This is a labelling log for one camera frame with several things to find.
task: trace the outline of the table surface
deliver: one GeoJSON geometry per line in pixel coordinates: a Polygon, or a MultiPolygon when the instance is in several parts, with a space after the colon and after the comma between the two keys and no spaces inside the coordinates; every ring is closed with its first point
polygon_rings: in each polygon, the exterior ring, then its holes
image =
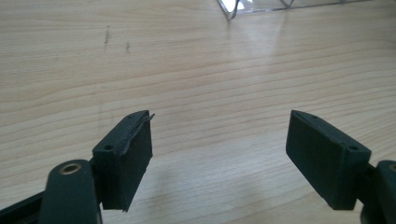
{"type": "Polygon", "coordinates": [[[359,223],[285,153],[290,111],[396,160],[396,2],[239,15],[215,0],[0,2],[0,208],[148,109],[154,157],[105,223],[359,223]]]}

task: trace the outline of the wood grain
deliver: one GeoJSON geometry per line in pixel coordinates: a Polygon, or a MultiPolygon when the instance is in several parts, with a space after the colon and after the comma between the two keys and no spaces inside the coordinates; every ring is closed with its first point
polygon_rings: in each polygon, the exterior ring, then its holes
{"type": "Polygon", "coordinates": [[[396,160],[396,6],[241,15],[215,0],[0,2],[0,208],[149,109],[154,158],[105,223],[359,223],[285,154],[292,109],[396,160]]]}

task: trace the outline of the wooden table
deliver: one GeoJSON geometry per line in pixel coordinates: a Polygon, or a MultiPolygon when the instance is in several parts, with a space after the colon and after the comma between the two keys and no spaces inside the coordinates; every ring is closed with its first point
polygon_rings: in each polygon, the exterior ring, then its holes
{"type": "Polygon", "coordinates": [[[396,160],[396,3],[224,19],[215,0],[0,2],[0,208],[149,109],[154,157],[105,223],[359,223],[285,153],[290,111],[396,160]]]}

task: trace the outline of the screw hole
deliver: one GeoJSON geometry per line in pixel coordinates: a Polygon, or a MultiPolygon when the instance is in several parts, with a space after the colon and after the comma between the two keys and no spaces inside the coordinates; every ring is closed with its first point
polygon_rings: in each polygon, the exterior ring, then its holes
{"type": "Polygon", "coordinates": [[[111,145],[105,146],[105,150],[111,150],[111,149],[113,149],[113,146],[111,146],[111,145]]]}
{"type": "Polygon", "coordinates": [[[81,169],[81,165],[78,163],[71,163],[67,164],[66,166],[62,167],[59,171],[61,175],[71,175],[81,169]]]}
{"type": "Polygon", "coordinates": [[[355,146],[350,146],[349,148],[352,149],[352,150],[358,150],[359,149],[358,147],[355,147],[355,146]]]}
{"type": "Polygon", "coordinates": [[[396,164],[391,164],[391,165],[389,166],[389,169],[390,169],[391,171],[393,171],[393,172],[396,172],[396,164]]]}

